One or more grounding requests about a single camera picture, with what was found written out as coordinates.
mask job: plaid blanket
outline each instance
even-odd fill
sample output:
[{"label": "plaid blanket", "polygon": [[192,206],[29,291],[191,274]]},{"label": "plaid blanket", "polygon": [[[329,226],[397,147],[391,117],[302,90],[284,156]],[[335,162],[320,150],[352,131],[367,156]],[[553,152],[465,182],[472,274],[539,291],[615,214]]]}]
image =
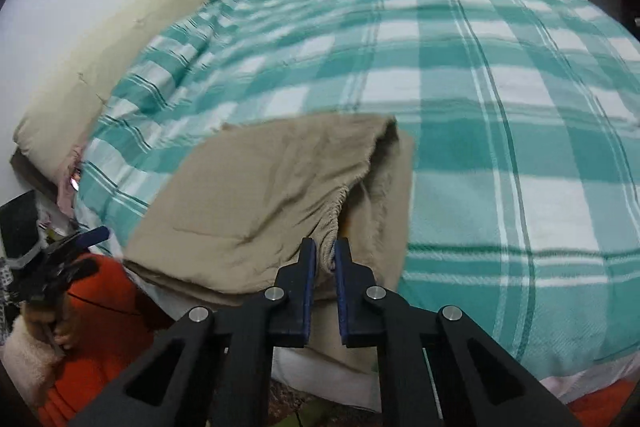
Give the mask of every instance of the plaid blanket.
[{"label": "plaid blanket", "polygon": [[223,123],[391,113],[415,139],[399,292],[570,375],[640,341],[639,79],[586,0],[210,0],[116,86],[78,217],[119,250]]}]

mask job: metal screw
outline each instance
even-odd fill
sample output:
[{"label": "metal screw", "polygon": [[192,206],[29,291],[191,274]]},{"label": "metal screw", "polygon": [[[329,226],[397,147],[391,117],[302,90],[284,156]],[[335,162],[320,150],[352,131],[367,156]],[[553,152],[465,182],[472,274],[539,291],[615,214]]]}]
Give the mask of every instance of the metal screw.
[{"label": "metal screw", "polygon": [[444,306],[442,316],[448,321],[458,321],[462,318],[462,310],[457,306]]},{"label": "metal screw", "polygon": [[202,322],[207,317],[209,317],[209,310],[202,306],[198,306],[189,312],[189,318],[193,322]]},{"label": "metal screw", "polygon": [[382,286],[369,286],[367,288],[367,297],[377,301],[386,297],[386,290]]},{"label": "metal screw", "polygon": [[284,297],[284,290],[278,286],[272,286],[264,291],[264,296],[270,301],[279,301]]}]

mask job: orange fabric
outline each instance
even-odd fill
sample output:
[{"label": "orange fabric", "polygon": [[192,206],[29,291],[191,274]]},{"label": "orange fabric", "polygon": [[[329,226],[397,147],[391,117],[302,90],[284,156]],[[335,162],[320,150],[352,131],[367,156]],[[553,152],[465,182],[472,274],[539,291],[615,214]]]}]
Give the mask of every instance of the orange fabric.
[{"label": "orange fabric", "polygon": [[65,427],[153,342],[153,333],[136,309],[138,290],[120,263],[100,255],[92,257],[100,271],[74,283],[68,292],[80,315],[80,340],[60,363],[56,383],[38,411],[46,427]]},{"label": "orange fabric", "polygon": [[631,395],[635,384],[626,380],[587,394],[569,404],[584,427],[608,427]]}]

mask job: folded sheet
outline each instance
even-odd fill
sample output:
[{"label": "folded sheet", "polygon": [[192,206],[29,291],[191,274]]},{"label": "folded sheet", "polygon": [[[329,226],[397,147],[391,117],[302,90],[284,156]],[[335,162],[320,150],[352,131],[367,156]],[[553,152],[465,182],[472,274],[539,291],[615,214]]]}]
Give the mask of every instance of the folded sheet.
[{"label": "folded sheet", "polygon": [[[316,299],[330,299],[342,224],[354,260],[395,288],[406,252],[411,157],[412,140],[379,115],[316,114],[225,128],[194,149],[158,194],[125,262],[156,284],[234,305],[272,285],[308,236],[318,245]],[[370,367],[370,355],[342,352],[335,304],[318,313],[314,349]]]}]

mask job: cream pillow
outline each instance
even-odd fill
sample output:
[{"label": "cream pillow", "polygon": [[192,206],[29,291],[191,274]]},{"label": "cream pillow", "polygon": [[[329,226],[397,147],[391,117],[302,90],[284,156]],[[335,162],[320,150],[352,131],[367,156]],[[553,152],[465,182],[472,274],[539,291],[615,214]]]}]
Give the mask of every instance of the cream pillow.
[{"label": "cream pillow", "polygon": [[20,151],[57,182],[56,171],[90,132],[136,55],[153,36],[205,1],[135,0],[95,27],[31,100],[14,132]]}]

